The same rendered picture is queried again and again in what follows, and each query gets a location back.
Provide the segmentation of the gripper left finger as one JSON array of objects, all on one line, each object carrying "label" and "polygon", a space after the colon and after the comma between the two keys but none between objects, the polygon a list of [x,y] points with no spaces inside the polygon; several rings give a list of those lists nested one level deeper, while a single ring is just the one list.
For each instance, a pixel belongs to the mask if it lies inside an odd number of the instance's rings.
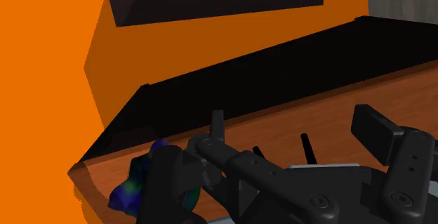
[{"label": "gripper left finger", "polygon": [[209,224],[181,201],[201,187],[235,224],[338,224],[340,213],[335,199],[317,192],[315,180],[225,144],[221,110],[213,111],[210,132],[193,137],[185,150],[155,150],[145,184],[135,224]]}]

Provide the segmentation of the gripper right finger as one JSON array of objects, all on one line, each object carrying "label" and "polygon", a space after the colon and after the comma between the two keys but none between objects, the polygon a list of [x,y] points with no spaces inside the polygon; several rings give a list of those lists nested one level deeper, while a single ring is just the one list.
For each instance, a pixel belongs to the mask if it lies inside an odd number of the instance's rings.
[{"label": "gripper right finger", "polygon": [[388,167],[378,194],[383,218],[391,224],[422,224],[436,139],[425,131],[396,125],[367,104],[354,106],[351,133]]}]

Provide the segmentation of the blue green lumpy figure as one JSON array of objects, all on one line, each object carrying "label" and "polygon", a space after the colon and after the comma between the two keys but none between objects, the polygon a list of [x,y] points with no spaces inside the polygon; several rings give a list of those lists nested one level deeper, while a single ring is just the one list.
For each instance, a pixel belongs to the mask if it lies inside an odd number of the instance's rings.
[{"label": "blue green lumpy figure", "polygon": [[205,169],[206,160],[195,149],[158,139],[131,160],[128,178],[110,193],[108,207],[135,217],[137,224],[201,220],[192,211],[206,184]]}]

